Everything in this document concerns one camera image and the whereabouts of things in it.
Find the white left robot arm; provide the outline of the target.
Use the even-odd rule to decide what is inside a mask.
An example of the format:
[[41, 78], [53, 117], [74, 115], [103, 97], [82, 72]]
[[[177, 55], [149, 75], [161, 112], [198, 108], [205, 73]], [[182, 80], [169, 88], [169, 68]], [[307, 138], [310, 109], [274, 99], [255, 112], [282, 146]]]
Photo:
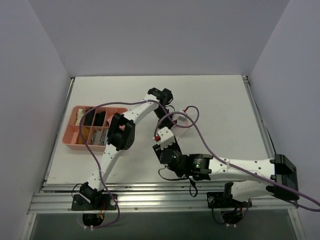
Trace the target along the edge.
[[101, 160], [94, 157], [97, 164], [89, 179], [83, 183], [79, 195], [83, 198], [83, 204], [90, 210], [95, 210], [102, 201], [102, 192], [107, 189], [106, 180], [120, 155], [128, 150], [134, 143], [136, 125], [148, 114], [154, 112], [158, 119], [164, 118], [164, 123], [156, 127], [158, 130], [170, 130], [175, 122], [166, 116], [169, 111], [165, 108], [173, 100], [172, 92], [165, 88], [159, 90], [155, 87], [148, 90], [147, 95], [138, 102], [108, 102], [98, 107], [108, 105], [133, 106], [124, 113], [115, 113], [111, 119], [107, 132], [107, 143]]

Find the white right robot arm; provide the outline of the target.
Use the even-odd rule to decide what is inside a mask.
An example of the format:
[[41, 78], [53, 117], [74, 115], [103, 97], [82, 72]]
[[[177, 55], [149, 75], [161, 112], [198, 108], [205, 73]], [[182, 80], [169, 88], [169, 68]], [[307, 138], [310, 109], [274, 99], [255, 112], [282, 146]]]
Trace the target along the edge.
[[159, 162], [178, 178], [226, 181], [222, 200], [227, 206], [266, 195], [283, 201], [300, 198], [297, 168], [285, 155], [263, 160], [217, 159], [210, 154], [182, 154], [177, 142], [152, 148]]

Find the white underwear with pink trim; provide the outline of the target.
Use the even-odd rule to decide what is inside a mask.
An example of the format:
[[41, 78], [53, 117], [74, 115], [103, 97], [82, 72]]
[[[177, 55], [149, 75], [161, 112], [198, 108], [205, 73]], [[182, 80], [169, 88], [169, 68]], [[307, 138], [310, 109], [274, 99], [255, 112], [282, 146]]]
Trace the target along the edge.
[[177, 125], [173, 125], [171, 128], [173, 135], [178, 141], [188, 131], [192, 123], [188, 118], [185, 118], [183, 116], [176, 117], [174, 121], [176, 122], [177, 125], [182, 126], [182, 127], [179, 127]]

